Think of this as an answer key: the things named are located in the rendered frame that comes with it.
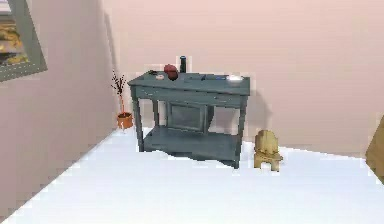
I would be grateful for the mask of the grey-blue side table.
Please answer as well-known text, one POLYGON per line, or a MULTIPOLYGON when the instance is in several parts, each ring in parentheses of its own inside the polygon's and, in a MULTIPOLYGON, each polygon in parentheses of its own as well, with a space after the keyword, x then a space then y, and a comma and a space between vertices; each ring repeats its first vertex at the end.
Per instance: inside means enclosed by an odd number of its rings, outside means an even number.
POLYGON ((226 75, 181 73, 174 81, 162 71, 128 82, 133 103, 137 142, 141 152, 162 151, 198 161, 217 160, 239 167, 250 79, 230 82, 226 75), (153 105, 154 127, 143 133, 139 101, 153 105), (235 135, 209 130, 217 107, 239 111, 235 135))

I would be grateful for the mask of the red round object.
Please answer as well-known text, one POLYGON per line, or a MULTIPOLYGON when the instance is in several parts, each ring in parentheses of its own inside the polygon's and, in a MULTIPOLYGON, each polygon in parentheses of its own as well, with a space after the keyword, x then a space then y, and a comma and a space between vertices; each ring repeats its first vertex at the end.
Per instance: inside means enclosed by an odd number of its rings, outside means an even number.
POLYGON ((167 74, 168 78, 172 81, 178 78, 178 71, 174 65, 171 65, 171 64, 165 65, 164 72, 167 74))

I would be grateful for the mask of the bare plant in orange pot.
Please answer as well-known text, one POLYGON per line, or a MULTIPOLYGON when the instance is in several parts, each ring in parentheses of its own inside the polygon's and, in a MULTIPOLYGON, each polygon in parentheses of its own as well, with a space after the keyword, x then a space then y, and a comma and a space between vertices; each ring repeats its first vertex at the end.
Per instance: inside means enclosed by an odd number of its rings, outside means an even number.
POLYGON ((117 115, 117 125, 120 129, 125 130, 133 126, 132 114, 125 110, 124 103, 124 88, 127 84, 127 80, 125 79, 125 75, 118 76, 115 71, 112 71, 112 81, 111 87, 116 91, 117 96, 119 97, 119 105, 120 111, 117 115))

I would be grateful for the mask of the small tan wooden chair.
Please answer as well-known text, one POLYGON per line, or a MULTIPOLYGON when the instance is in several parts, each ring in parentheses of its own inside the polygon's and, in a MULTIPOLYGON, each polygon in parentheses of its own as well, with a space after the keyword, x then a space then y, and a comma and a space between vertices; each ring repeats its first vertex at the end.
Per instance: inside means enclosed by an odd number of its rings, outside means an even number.
POLYGON ((269 163, 271 170, 278 172, 282 160, 277 137, 270 130, 260 130, 255 136, 254 167, 260 168, 262 163, 269 163))

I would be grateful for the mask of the tan wooden furniture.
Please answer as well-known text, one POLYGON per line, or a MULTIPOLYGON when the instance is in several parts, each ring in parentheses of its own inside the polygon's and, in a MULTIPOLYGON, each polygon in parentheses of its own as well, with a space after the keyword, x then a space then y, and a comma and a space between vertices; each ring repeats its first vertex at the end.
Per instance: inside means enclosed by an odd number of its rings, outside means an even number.
POLYGON ((384 185, 384 115, 365 153, 366 164, 384 185))

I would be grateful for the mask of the grey framed wall picture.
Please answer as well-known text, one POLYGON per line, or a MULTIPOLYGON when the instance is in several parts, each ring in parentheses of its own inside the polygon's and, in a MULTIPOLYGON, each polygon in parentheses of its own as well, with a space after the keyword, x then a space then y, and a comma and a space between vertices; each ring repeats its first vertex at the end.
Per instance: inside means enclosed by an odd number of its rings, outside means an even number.
POLYGON ((46 70, 27 0, 0 0, 0 82, 46 70))

